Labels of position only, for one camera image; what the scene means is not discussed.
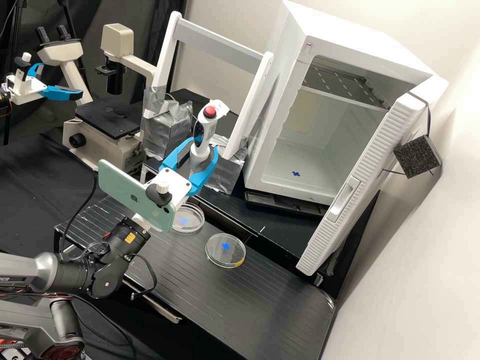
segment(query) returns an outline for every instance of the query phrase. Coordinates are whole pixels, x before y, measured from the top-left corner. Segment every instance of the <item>petri dish lid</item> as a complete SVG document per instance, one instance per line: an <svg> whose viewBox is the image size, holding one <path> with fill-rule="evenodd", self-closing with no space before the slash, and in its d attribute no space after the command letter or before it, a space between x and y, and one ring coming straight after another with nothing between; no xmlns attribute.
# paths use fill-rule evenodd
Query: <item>petri dish lid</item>
<svg viewBox="0 0 480 360"><path fill-rule="evenodd" d="M197 205L186 202L175 213L172 229L184 234L195 233L205 223L204 212Z"/></svg>
<svg viewBox="0 0 480 360"><path fill-rule="evenodd" d="M222 268L236 268L245 260L245 245L237 237L218 233L208 239L205 245L208 259Z"/></svg>

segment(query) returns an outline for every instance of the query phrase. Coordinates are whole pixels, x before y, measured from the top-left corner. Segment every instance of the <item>black knob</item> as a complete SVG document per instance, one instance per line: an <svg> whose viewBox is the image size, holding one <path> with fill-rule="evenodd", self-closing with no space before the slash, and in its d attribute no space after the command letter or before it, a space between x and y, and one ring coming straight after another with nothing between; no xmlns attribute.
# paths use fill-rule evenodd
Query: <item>black knob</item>
<svg viewBox="0 0 480 360"><path fill-rule="evenodd" d="M36 36L38 37L40 44L50 42L49 36L47 35L47 32L45 31L43 26L39 26L35 30L36 30Z"/></svg>
<svg viewBox="0 0 480 360"><path fill-rule="evenodd" d="M67 29L63 25L58 25L56 27L56 32L58 33L60 40L68 40L72 38L72 36L69 34Z"/></svg>
<svg viewBox="0 0 480 360"><path fill-rule="evenodd" d="M68 139L72 148L80 148L87 143L87 139L81 133L76 133L75 135L70 136Z"/></svg>

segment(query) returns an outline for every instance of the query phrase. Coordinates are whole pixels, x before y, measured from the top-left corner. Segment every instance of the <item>black table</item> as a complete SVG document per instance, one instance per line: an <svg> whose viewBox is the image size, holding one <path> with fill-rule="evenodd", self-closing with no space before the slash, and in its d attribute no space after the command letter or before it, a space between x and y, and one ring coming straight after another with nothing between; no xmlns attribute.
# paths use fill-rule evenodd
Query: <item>black table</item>
<svg viewBox="0 0 480 360"><path fill-rule="evenodd" d="M225 230L209 223L211 211L204 213L205 224L195 234L150 231L140 251L158 279L150 296L248 360L317 359L334 316L332 298L249 247L253 235L247 237L241 266L214 265L205 244ZM81 212L66 237L84 249L101 241L124 216L133 213L108 196ZM221 223L220 218L213 220ZM55 228L57 239L66 224ZM152 286L142 261L133 260L125 276L140 289Z"/></svg>

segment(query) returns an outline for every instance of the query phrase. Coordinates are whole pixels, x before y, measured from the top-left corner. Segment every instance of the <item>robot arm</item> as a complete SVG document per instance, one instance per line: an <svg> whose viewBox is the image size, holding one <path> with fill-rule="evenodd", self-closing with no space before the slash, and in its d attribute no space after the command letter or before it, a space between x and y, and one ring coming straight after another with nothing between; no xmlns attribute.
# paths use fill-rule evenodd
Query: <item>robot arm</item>
<svg viewBox="0 0 480 360"><path fill-rule="evenodd" d="M57 294L87 293L101 299L121 286L130 261L150 238L148 231L170 231L176 211L212 174L218 152L208 143L217 120L227 112L228 107L219 100L204 106L198 114L195 138L175 149L158 175L146 184L105 160L99 162L100 188L136 214L131 219L124 217L102 241L89 245L96 247L94 252L87 248L81 256L65 261L50 252L35 258L0 253L0 288L53 294L43 295L47 297L40 297L33 305L2 301L0 297L0 338L23 342L21 345L39 359L77 359L85 346L77 315L70 299ZM209 155L199 157L205 149ZM178 173L185 167L188 179ZM148 291L132 295L132 300Z"/></svg>
<svg viewBox="0 0 480 360"><path fill-rule="evenodd" d="M83 96L83 90L73 89L63 86L45 85L38 77L43 70L42 63L30 64L32 55L24 52L17 56L14 61L17 65L15 74L9 74L5 77L5 83L1 84L2 91L9 100L22 105L41 98L47 98L57 101L78 100Z"/></svg>

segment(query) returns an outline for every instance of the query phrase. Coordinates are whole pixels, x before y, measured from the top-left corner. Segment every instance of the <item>black cloth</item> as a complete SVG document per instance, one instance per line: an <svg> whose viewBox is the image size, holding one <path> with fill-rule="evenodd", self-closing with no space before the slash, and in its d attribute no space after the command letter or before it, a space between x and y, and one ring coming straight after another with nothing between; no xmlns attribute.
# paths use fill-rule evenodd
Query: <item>black cloth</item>
<svg viewBox="0 0 480 360"><path fill-rule="evenodd" d="M53 251L54 226L88 197L93 171L43 135L0 147L0 250L28 257ZM96 203L105 197L97 189Z"/></svg>
<svg viewBox="0 0 480 360"><path fill-rule="evenodd" d="M65 147L43 135L27 137L0 147L0 251L26 257L53 251L54 226L75 213L92 190L93 180L93 171L89 167ZM91 203L103 197L105 193L97 189ZM103 311L106 308L114 310L108 315L116 322L119 321L118 317L127 314L127 308L118 296L114 294L109 299L95 303ZM74 300L74 304L87 325L115 343L125 341L94 310L77 300ZM143 311L135 314L140 324L152 317ZM138 333L134 326L128 328ZM82 331L87 354L93 360L162 359L131 333L134 350L131 346L108 344L84 326Z"/></svg>

